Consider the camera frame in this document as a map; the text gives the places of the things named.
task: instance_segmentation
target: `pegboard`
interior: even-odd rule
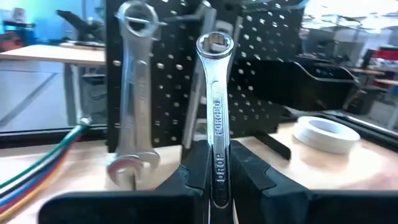
[[[284,4],[289,3],[286,0],[280,1]],[[122,69],[120,62],[123,55],[119,24],[114,15],[123,2],[123,0],[106,1],[108,150],[110,152],[114,152],[118,143]],[[191,14],[201,3],[200,0],[149,0],[147,2],[154,7],[160,21],[163,18]],[[228,15],[225,12],[230,8],[220,5],[219,2],[210,1],[216,9],[220,7],[218,14],[221,17],[229,17],[225,16]],[[294,46],[296,41],[290,40],[289,37],[297,36],[299,40],[298,31],[302,10],[273,12],[271,16],[266,12],[243,16],[244,24],[236,52],[238,58],[246,54],[247,58],[259,57],[272,60],[294,55],[292,48],[296,47]],[[199,22],[170,24],[162,29],[160,41],[154,42],[151,54],[151,116],[154,147],[181,144],[192,73],[197,58],[195,42],[199,36],[200,26]],[[282,107],[258,100],[250,90],[250,85],[239,78],[241,75],[239,70],[235,71],[233,68],[228,88],[231,136],[247,136],[250,135],[251,130],[273,133],[279,122],[279,116],[282,114]],[[203,115],[203,107],[202,105],[199,118]]]

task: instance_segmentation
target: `electrical wire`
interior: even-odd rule
[[[70,146],[72,146],[72,144],[63,151],[63,154],[61,154],[56,161],[53,161],[52,166],[48,167],[43,171],[43,173],[26,183],[24,187],[18,189],[16,193],[6,200],[7,204],[2,204],[0,207],[0,221],[9,218],[28,201],[33,199],[42,189],[48,186],[49,183],[51,183],[54,177],[60,172],[60,168],[65,162]]]
[[[47,167],[62,153],[62,149],[65,149],[68,145],[70,145],[71,142],[74,141],[90,123],[91,118],[89,121],[87,120],[87,123],[81,122],[81,124],[73,128],[73,130],[71,130],[54,149],[52,149],[39,161],[22,171],[20,174],[1,184],[0,198],[4,197],[9,192],[18,189],[18,187],[29,181],[31,178],[35,177],[37,174],[41,173],[45,167]]]

